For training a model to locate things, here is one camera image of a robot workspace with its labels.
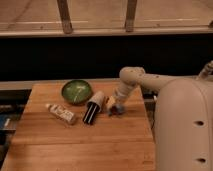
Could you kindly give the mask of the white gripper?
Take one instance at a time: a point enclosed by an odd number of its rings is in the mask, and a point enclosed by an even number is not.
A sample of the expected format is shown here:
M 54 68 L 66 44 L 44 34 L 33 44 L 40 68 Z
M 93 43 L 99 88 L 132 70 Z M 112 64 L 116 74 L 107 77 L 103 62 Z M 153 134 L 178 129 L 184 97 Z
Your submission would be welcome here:
M 115 103 L 125 103 L 131 93 L 130 89 L 118 87 L 114 92 L 114 97 L 110 96 L 106 102 L 106 109 L 111 111 Z

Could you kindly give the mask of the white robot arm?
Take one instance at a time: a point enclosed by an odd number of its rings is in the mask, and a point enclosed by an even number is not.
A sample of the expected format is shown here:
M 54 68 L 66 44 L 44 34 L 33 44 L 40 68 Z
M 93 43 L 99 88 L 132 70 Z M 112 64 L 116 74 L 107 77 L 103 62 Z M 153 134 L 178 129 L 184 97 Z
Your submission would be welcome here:
M 107 111 L 120 114 L 138 86 L 157 93 L 156 171 L 213 171 L 213 60 L 196 76 L 149 74 L 124 67 Z

